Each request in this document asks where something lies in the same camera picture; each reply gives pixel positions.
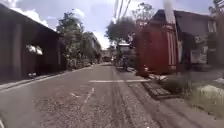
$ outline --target concrete wall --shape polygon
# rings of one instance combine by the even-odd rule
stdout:
[[[0,82],[22,79],[39,69],[46,69],[46,73],[61,69],[56,32],[1,4],[0,17]],[[29,53],[28,44],[40,46],[43,56]]]
[[[6,17],[7,12],[0,11],[0,81],[12,77],[12,56],[14,26]]]

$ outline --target road marking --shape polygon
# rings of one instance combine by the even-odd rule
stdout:
[[[71,96],[75,96],[77,98],[79,98],[80,96],[76,95],[75,93],[70,93]]]
[[[123,83],[123,82],[150,82],[151,80],[91,80],[91,83]]]
[[[88,93],[86,99],[84,100],[85,103],[87,103],[88,99],[91,97],[91,95],[94,93],[95,89],[92,88],[92,90]]]

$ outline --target pavement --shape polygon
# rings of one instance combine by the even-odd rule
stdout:
[[[105,64],[20,84],[0,91],[0,122],[5,128],[223,128],[179,99],[153,99],[142,83],[150,81]],[[195,123],[197,115],[206,118]]]

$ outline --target sidewalk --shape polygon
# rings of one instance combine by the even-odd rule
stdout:
[[[52,74],[48,74],[48,75],[38,76],[38,77],[35,77],[33,79],[25,79],[25,80],[19,80],[19,81],[13,81],[13,82],[0,84],[0,91],[3,91],[5,89],[9,89],[9,88],[12,88],[12,87],[16,87],[16,86],[19,86],[19,85],[22,85],[22,84],[27,84],[27,83],[30,83],[30,82],[45,79],[45,78],[47,79],[47,78],[51,78],[51,77],[58,76],[58,75],[61,75],[61,74],[66,74],[66,73],[69,73],[69,72],[75,72],[75,71],[79,71],[79,70],[82,70],[82,69],[88,69],[88,68],[95,67],[95,66],[98,66],[98,65],[103,65],[103,64],[95,64],[95,65],[91,65],[91,66],[85,67],[85,68],[80,68],[80,69],[77,69],[77,70],[65,70],[65,71],[62,71],[62,72],[57,72],[57,73],[52,73]]]
[[[37,80],[41,80],[44,78],[48,78],[48,77],[52,77],[52,76],[56,76],[59,74],[63,74],[66,73],[67,71],[63,71],[63,72],[59,72],[59,73],[54,73],[54,74],[49,74],[49,75],[43,75],[43,76],[38,76],[32,79],[25,79],[25,80],[20,80],[20,81],[13,81],[13,82],[9,82],[9,83],[5,83],[5,84],[0,84],[0,91],[5,90],[5,89],[9,89],[15,86],[19,86],[21,84],[26,84],[26,83],[30,83],[32,81],[37,81]]]

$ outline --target tree foliage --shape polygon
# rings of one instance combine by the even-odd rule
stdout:
[[[153,8],[146,3],[140,3],[138,9],[132,12],[132,17],[122,17],[107,26],[106,37],[111,42],[125,41],[130,43],[137,31],[136,21],[148,21],[152,18]]]
[[[64,13],[64,17],[59,20],[57,31],[62,36],[60,41],[65,44],[66,58],[75,58],[79,52],[82,33],[84,31],[81,21],[74,17],[73,13]]]
[[[132,11],[135,20],[150,20],[153,16],[153,8],[150,4],[140,3],[138,9]]]
[[[135,33],[136,25],[135,21],[130,17],[123,17],[116,23],[111,22],[107,26],[106,37],[113,42],[126,41],[130,42],[130,37]]]
[[[93,47],[91,47],[94,35],[91,32],[84,32],[82,22],[74,13],[64,13],[64,17],[59,20],[57,32],[61,35],[60,41],[65,45],[64,56],[70,67],[76,66],[79,62],[83,63],[86,58],[89,59],[88,61],[94,59]]]

